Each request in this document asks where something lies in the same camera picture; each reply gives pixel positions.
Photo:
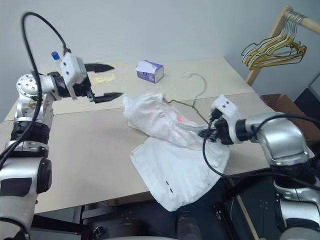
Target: small box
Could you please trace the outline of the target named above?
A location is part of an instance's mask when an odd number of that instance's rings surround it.
[[[138,78],[147,80],[154,84],[165,74],[163,65],[147,60],[140,61],[135,70]]]

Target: blue cap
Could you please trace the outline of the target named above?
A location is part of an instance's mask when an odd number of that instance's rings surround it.
[[[53,57],[54,60],[59,60],[60,59],[60,56],[56,51],[53,51],[51,53],[51,56]]]

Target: black cable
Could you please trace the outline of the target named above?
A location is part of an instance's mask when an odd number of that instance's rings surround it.
[[[21,30],[22,30],[22,37],[23,37],[23,41],[24,41],[24,45],[25,48],[27,50],[28,56],[30,58],[31,61],[31,65],[33,68],[33,72],[32,75],[34,77],[34,80],[36,82],[36,86],[37,86],[37,97],[36,97],[36,106],[34,109],[34,114],[32,116],[32,119],[29,123],[29,125],[26,127],[26,129],[24,130],[24,132],[21,134],[21,136],[13,143],[11,144],[9,147],[7,147],[1,154],[0,154],[0,170],[3,168],[6,160],[8,159],[8,157],[12,154],[12,152],[15,150],[15,148],[21,143],[23,142],[24,138],[26,137],[27,133],[29,132],[30,128],[32,127],[32,125],[35,123],[35,121],[37,120],[40,108],[41,108],[41,103],[42,103],[42,87],[41,87],[41,81],[40,81],[40,76],[39,76],[39,72],[38,72],[38,68],[34,59],[34,56],[31,52],[30,49],[30,45],[27,39],[27,34],[26,34],[26,27],[25,27],[25,21],[26,18],[28,16],[35,16],[39,19],[41,19],[44,23],[46,23],[53,31],[54,33],[59,37],[59,39],[62,42],[63,45],[63,50],[65,52],[70,52],[70,50],[67,48],[66,42],[64,41],[64,39],[62,38],[62,36],[58,33],[58,31],[55,29],[54,26],[51,25],[50,22],[48,22],[44,17],[40,16],[39,14],[35,13],[35,12],[26,12],[22,18],[21,18]]]
[[[296,118],[296,119],[303,119],[309,122],[312,122],[314,124],[317,124],[320,126],[320,121],[312,118],[312,117],[308,117],[308,116],[303,116],[303,115],[296,115],[296,114],[279,114],[279,115],[275,115],[272,117],[267,118],[266,120],[264,120],[262,123],[260,123],[260,125],[255,129],[255,131],[253,132],[252,136],[256,135],[257,132],[261,129],[261,127],[267,123],[268,121],[271,121],[273,119],[279,119],[279,118]],[[208,128],[207,128],[207,133],[209,132],[211,125],[212,125],[213,121],[211,120],[209,122]],[[207,139],[209,137],[209,134],[206,134],[206,136],[203,139],[203,144],[202,144],[202,155],[204,158],[205,163],[207,164],[207,166],[216,174],[218,174],[221,177],[224,178],[240,178],[240,177],[283,177],[283,178],[289,178],[290,180],[292,180],[293,182],[296,182],[297,184],[300,184],[304,187],[307,188],[311,188],[317,191],[320,191],[320,187],[315,186],[311,183],[299,180],[295,177],[291,177],[287,174],[282,174],[282,173],[278,173],[278,172],[273,172],[271,168],[262,168],[259,170],[253,170],[253,171],[247,171],[247,172],[242,172],[242,173],[238,173],[238,174],[232,174],[232,175],[227,175],[224,174],[222,172],[217,171],[215,168],[213,168],[210,163],[208,162],[207,156],[206,156],[206,142]]]

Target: purple and white box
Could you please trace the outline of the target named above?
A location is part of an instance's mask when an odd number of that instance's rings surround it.
[[[138,78],[147,80],[154,84],[165,74],[163,65],[147,60],[140,61],[135,70]]]

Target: robotic arm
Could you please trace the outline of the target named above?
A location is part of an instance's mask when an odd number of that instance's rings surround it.
[[[95,96],[91,89],[86,67],[81,58],[66,52],[58,72],[40,75],[42,104],[36,122],[27,136],[15,148],[0,171],[0,239],[13,238],[20,229],[28,232],[35,211],[38,194],[46,192],[52,181],[49,153],[49,133],[53,120],[54,101],[62,98],[89,98],[90,102],[111,101],[122,93],[105,93]],[[37,104],[38,87],[33,74],[20,77],[16,83],[19,93],[11,139],[13,144],[30,124]]]
[[[211,106],[214,129],[209,139],[224,145],[243,141],[259,143],[270,168],[320,187],[312,172],[308,147],[299,128],[287,118],[277,118],[259,125],[280,112],[268,112],[241,119],[238,107],[221,95]],[[200,132],[203,137],[207,132]],[[276,221],[283,232],[281,240],[320,239],[320,193],[289,178],[274,177]]]

